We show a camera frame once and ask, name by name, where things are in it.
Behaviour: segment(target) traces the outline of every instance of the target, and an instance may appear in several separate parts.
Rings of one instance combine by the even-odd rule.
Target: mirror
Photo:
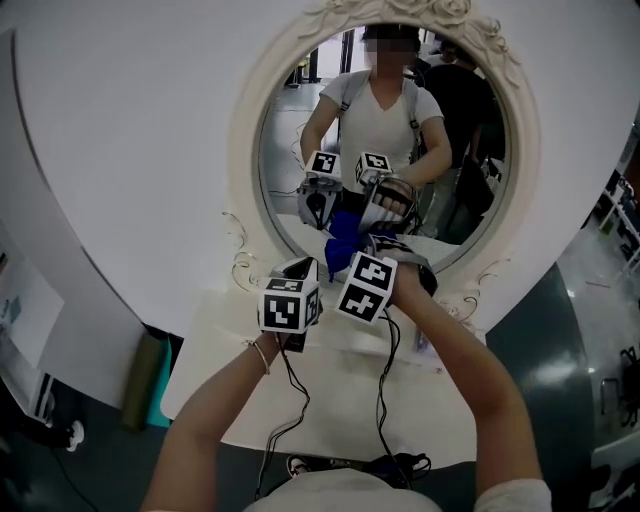
[[[482,68],[454,42],[406,25],[337,34],[298,63],[269,105],[259,135],[269,216],[294,253],[324,262],[331,235],[298,212],[306,159],[313,150],[338,154],[343,187],[362,194],[360,155],[384,155],[413,185],[415,214],[404,232],[377,227],[393,229],[438,272],[480,238],[498,208],[509,174],[504,118]],[[400,213],[402,204],[380,199]]]

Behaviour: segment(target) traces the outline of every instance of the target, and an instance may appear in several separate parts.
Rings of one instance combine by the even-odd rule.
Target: black cable
[[[51,448],[51,447],[49,447],[49,450],[51,450],[51,454],[53,455],[53,458],[56,459],[56,462],[58,463],[58,466],[60,466],[60,470],[62,471],[62,474],[64,475],[65,480],[69,483],[69,486],[82,499],[82,501],[84,501],[87,505],[89,505],[91,507],[91,510],[93,510],[94,512],[98,512],[98,507],[96,507],[93,503],[91,503],[87,499],[87,497],[80,492],[80,489],[78,489],[75,486],[75,484],[71,481],[71,479],[69,478],[69,475],[67,474],[66,469],[64,469],[64,465],[62,464],[62,461],[58,457],[58,454],[55,452],[55,450],[53,448]]]
[[[419,213],[416,213],[416,217],[415,217],[415,224],[413,226],[413,228],[411,229],[411,231],[409,231],[409,235],[415,235],[415,234],[419,234],[418,231],[420,230],[420,228],[424,225],[424,218],[420,217]]]
[[[295,194],[298,192],[298,189],[292,190],[291,192],[283,192],[282,190],[269,190],[269,194],[284,194],[285,196],[290,196],[291,194]]]
[[[318,215],[316,211],[312,210],[311,208],[309,208],[309,211],[311,212],[311,215],[313,215],[313,220],[316,221],[316,229],[318,231],[322,231],[324,229],[324,227],[322,226],[322,217],[324,216],[324,205],[320,209],[320,215]]]
[[[302,411],[300,412],[300,416],[298,417],[297,420],[295,420],[294,422],[286,423],[285,425],[281,425],[280,427],[275,429],[269,436],[269,439],[267,441],[267,447],[265,449],[265,454],[262,460],[262,467],[260,468],[260,474],[258,475],[258,484],[256,486],[254,500],[257,500],[260,497],[260,490],[262,489],[262,481],[264,479],[264,474],[266,473],[267,468],[269,467],[269,465],[271,464],[271,461],[273,460],[278,439],[280,439],[287,432],[291,432],[294,428],[296,428],[298,425],[300,425],[304,421],[304,415],[307,411],[307,407],[309,406],[309,402],[311,401],[311,397],[309,396],[309,392],[307,391],[307,388],[305,388],[302,385],[302,383],[298,379],[298,376],[296,375],[296,373],[293,371],[293,368],[291,367],[289,358],[287,357],[287,354],[284,351],[282,342],[280,341],[280,335],[276,333],[275,337],[276,337],[276,342],[278,343],[278,348],[280,349],[280,353],[282,354],[282,359],[284,360],[284,364],[287,367],[287,373],[289,375],[289,383],[295,390],[299,391],[306,397],[306,401],[304,403],[304,406],[302,407]]]
[[[384,394],[383,394],[384,382],[387,379],[387,375],[389,375],[389,371],[391,370],[391,365],[393,364],[396,351],[400,346],[400,327],[398,327],[398,324],[391,319],[391,317],[389,316],[389,312],[386,309],[384,310],[384,314],[387,322],[389,322],[389,332],[391,333],[391,351],[389,353],[389,359],[387,360],[387,364],[384,367],[384,370],[382,371],[382,375],[380,375],[380,381],[378,385],[378,400],[376,402],[376,419],[378,421],[378,435],[380,436],[380,441],[382,441],[382,445],[384,446],[385,452],[387,453],[389,458],[393,461],[393,463],[396,465],[396,468],[398,469],[398,472],[402,476],[402,479],[404,480],[407,486],[407,489],[411,489],[411,482],[407,478],[407,475],[405,475],[404,471],[402,471],[402,468],[400,467],[400,464],[398,464],[398,461],[396,460],[393,453],[391,453],[391,450],[389,449],[389,445],[387,445],[387,441],[385,440],[384,434],[382,433],[382,427],[384,425],[384,421],[387,419],[387,404],[384,402]],[[396,336],[393,330],[394,327],[398,334],[397,341],[396,341]],[[380,416],[380,406],[382,406],[382,416]]]
[[[416,480],[420,480],[420,479],[424,478],[431,471],[431,459],[429,457],[427,457],[424,453],[422,453],[420,455],[420,458],[425,460],[425,465],[422,466],[421,468],[413,470],[413,474],[411,476],[411,481],[413,481],[413,482],[415,482]]]

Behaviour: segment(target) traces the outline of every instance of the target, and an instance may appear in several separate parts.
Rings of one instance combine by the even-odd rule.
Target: dark floor
[[[575,315],[555,265],[487,339],[525,395],[554,509],[586,510],[585,475],[594,435],[591,387]],[[56,450],[70,479],[101,512],[137,510],[165,430],[127,432],[119,426],[118,411],[65,386],[58,387],[57,399],[58,416],[70,418],[80,412],[87,432],[76,453]],[[91,510],[65,481],[49,448],[16,433],[6,438],[30,485],[22,510]],[[249,505],[261,460],[262,452],[223,446],[218,510],[240,511]],[[274,458],[265,489],[285,479],[284,460],[283,455]],[[470,511],[474,468],[474,463],[463,463],[439,469],[414,488],[445,511]]]

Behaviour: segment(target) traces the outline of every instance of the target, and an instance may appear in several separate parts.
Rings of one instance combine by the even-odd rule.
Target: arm
[[[271,364],[279,351],[274,334],[256,341]],[[214,510],[220,440],[264,372],[258,351],[247,347],[198,388],[167,432],[142,511]]]
[[[524,400],[500,361],[399,265],[394,304],[429,338],[476,420],[476,493],[502,482],[542,479]]]
[[[442,117],[432,117],[421,125],[429,152],[398,174],[417,189],[430,183],[451,166],[451,146]]]
[[[471,135],[471,144],[469,145],[469,157],[475,163],[478,163],[478,148],[480,147],[481,135],[482,125],[479,124],[476,126],[475,130],[473,130],[473,135]]]
[[[338,117],[340,107],[327,96],[321,95],[309,121],[302,130],[300,149],[302,159],[306,164],[314,151],[320,151],[322,138],[325,136],[333,121]]]

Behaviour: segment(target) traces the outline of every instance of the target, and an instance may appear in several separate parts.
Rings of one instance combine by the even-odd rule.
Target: blue cloth
[[[396,240],[395,230],[371,230],[364,235],[358,233],[361,220],[362,216],[360,215],[343,211],[336,212],[329,228],[329,233],[334,238],[327,240],[324,246],[324,257],[327,260],[330,282],[333,282],[337,272],[351,265],[351,259],[356,252],[365,248],[367,234],[383,235]]]

